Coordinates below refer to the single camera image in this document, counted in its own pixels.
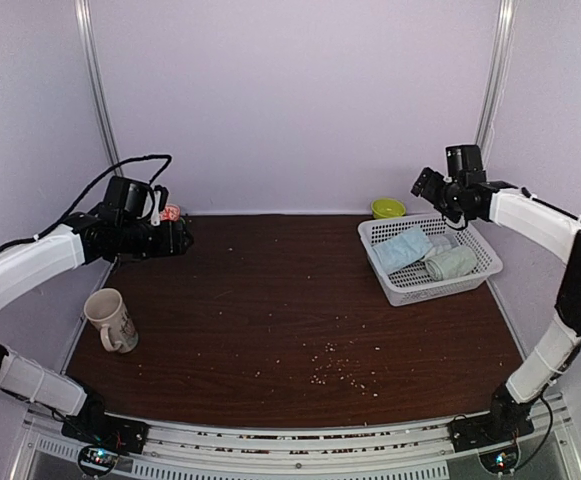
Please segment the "light blue towel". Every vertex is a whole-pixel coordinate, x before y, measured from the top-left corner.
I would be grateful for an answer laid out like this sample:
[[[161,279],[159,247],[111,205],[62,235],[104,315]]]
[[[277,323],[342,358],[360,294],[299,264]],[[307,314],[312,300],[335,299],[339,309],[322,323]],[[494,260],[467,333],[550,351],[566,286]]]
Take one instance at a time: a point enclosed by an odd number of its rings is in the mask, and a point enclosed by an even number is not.
[[[431,249],[430,239],[418,226],[373,246],[379,264],[386,274],[393,274],[421,260]]]

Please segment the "mint green panda towel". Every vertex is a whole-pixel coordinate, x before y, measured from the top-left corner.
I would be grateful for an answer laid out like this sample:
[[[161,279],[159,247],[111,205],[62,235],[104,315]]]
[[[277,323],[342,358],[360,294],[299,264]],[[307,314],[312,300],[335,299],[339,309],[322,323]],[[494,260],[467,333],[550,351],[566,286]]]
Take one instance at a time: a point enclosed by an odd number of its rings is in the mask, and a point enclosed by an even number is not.
[[[428,275],[434,281],[452,280],[468,275],[478,264],[474,251],[458,246],[424,261]]]

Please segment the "white perforated plastic basket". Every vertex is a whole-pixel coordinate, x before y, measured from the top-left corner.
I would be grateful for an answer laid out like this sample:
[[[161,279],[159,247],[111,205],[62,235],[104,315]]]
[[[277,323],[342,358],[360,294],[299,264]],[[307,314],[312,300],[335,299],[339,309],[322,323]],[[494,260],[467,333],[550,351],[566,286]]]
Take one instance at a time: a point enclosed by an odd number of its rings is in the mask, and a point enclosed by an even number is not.
[[[423,232],[430,237],[448,234],[458,244],[471,248],[477,258],[475,268],[467,275],[443,281],[433,280],[420,261],[395,273],[386,273],[374,252],[374,245],[415,226],[421,227]],[[502,260],[476,228],[469,225],[462,231],[453,230],[439,214],[427,213],[367,220],[358,225],[357,231],[365,248],[368,262],[389,304],[393,307],[476,289],[490,276],[503,270]]]

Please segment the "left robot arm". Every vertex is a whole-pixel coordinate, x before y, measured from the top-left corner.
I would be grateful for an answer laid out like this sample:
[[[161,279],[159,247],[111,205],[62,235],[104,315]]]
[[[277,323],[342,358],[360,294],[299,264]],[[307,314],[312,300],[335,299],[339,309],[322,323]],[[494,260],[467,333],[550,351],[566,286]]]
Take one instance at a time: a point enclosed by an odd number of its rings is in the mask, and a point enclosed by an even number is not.
[[[54,277],[99,259],[185,254],[193,236],[180,213],[168,213],[167,200],[163,186],[114,176],[90,212],[69,209],[48,230],[1,246],[0,311]],[[93,444],[113,436],[112,419],[90,405],[93,396],[84,386],[2,344],[0,390],[75,417],[76,429]]]

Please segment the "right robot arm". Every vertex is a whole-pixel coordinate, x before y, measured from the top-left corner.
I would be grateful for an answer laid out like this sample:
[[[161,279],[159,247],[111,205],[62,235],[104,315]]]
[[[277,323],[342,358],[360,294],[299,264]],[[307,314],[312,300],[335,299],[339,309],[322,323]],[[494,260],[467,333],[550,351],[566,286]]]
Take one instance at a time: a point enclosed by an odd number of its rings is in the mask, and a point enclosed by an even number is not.
[[[424,168],[411,192],[453,223],[480,219],[543,247],[565,266],[546,333],[492,396],[482,430],[500,442],[515,431],[549,384],[581,349],[581,216],[553,206],[525,187],[490,181],[476,145],[446,149],[447,174]]]

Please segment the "red patterned small bowl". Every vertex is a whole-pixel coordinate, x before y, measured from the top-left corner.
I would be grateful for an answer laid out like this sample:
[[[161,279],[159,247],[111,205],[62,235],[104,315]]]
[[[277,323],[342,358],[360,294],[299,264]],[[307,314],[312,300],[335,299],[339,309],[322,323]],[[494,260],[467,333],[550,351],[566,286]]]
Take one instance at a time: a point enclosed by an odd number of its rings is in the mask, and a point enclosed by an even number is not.
[[[181,209],[178,205],[167,204],[160,214],[162,221],[178,221],[181,218]]]

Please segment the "lime green bowl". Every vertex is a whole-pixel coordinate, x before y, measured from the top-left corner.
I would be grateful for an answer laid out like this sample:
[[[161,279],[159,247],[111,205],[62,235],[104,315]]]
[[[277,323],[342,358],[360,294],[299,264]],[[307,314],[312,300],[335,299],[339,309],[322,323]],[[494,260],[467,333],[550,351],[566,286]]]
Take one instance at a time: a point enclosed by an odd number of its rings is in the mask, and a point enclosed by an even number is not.
[[[382,197],[371,202],[371,211],[375,220],[398,218],[406,215],[406,207],[399,200]]]

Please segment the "rolled towel in basket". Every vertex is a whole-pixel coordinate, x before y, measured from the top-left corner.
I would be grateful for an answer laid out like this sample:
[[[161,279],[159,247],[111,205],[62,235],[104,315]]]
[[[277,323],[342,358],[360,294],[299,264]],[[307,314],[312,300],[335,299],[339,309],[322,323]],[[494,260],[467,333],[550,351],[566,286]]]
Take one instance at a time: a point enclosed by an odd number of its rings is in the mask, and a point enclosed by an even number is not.
[[[423,261],[426,261],[429,258],[445,253],[459,246],[458,241],[452,234],[429,236],[428,240],[431,243],[431,248],[422,258]]]

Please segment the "beige printed mug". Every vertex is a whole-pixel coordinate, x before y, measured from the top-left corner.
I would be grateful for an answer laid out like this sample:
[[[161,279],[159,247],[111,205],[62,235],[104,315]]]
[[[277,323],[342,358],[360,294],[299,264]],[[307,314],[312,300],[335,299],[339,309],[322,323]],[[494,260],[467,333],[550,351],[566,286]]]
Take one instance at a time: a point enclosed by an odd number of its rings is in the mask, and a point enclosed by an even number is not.
[[[93,293],[84,304],[83,314],[99,332],[107,352],[126,354],[137,347],[139,335],[118,290],[103,288]]]

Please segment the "right aluminium corner post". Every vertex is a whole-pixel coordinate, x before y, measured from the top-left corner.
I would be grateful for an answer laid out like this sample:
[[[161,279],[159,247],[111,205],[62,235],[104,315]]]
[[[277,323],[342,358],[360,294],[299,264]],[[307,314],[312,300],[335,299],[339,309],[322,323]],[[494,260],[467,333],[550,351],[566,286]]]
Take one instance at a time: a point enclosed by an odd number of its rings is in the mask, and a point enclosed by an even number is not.
[[[491,62],[475,143],[486,153],[494,132],[494,118],[503,94],[512,44],[516,1],[499,2],[497,22],[491,52]]]

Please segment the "aluminium corner post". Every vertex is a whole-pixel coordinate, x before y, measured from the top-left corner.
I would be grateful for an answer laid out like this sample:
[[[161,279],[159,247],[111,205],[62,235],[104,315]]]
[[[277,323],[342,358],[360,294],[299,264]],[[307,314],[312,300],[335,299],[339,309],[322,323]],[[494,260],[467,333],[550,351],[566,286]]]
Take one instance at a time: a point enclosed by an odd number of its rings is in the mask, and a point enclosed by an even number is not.
[[[491,62],[475,143],[486,153],[494,132],[494,118],[503,94],[512,44],[516,1],[499,2],[497,22],[491,52]]]
[[[109,164],[113,166],[119,174],[121,174],[122,168],[119,166],[120,158],[118,148],[105,98],[101,70],[98,61],[90,2],[87,0],[75,0],[74,6],[77,28],[84,52],[90,90],[94,103],[95,116],[103,142],[104,151],[106,153]]]

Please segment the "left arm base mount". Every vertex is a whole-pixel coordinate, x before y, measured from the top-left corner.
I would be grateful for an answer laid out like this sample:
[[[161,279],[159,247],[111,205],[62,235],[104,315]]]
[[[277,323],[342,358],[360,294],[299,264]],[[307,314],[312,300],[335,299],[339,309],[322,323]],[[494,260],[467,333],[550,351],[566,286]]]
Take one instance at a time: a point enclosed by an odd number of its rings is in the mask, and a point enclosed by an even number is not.
[[[64,437],[85,443],[77,454],[77,466],[87,479],[110,474],[122,457],[143,452],[149,426],[138,420],[106,412],[103,396],[82,384],[86,400],[75,416],[55,413]]]

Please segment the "front aluminium rail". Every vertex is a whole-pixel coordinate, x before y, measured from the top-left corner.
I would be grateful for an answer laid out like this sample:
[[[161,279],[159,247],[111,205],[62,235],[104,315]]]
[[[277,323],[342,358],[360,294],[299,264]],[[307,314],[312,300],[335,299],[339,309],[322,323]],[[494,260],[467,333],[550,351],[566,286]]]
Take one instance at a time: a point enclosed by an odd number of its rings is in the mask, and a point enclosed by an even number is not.
[[[143,449],[114,458],[107,479],[581,479],[563,397],[531,413],[532,433],[459,451],[449,418],[318,429],[230,428],[150,420]]]

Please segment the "left aluminium corner post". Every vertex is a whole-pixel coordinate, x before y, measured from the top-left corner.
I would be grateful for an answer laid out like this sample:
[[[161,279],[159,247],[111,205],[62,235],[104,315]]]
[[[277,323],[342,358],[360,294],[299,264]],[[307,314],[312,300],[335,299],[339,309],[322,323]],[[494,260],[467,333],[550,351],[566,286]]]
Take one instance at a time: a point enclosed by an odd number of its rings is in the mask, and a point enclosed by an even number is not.
[[[113,166],[119,174],[121,174],[122,168],[119,166],[120,158],[118,148],[105,98],[101,70],[98,61],[90,2],[87,0],[75,0],[74,6],[77,28],[84,52],[90,90],[94,103],[95,116],[103,142],[104,151],[106,153],[109,164]]]

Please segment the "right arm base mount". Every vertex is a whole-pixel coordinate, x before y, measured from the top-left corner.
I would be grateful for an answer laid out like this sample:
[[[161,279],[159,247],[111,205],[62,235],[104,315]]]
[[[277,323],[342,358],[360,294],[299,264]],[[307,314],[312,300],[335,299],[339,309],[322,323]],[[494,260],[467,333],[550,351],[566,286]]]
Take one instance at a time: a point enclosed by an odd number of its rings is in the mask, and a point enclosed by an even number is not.
[[[522,463],[519,438],[534,432],[532,406],[499,396],[491,400],[486,413],[457,415],[447,426],[454,452],[475,450],[486,472],[512,474]]]

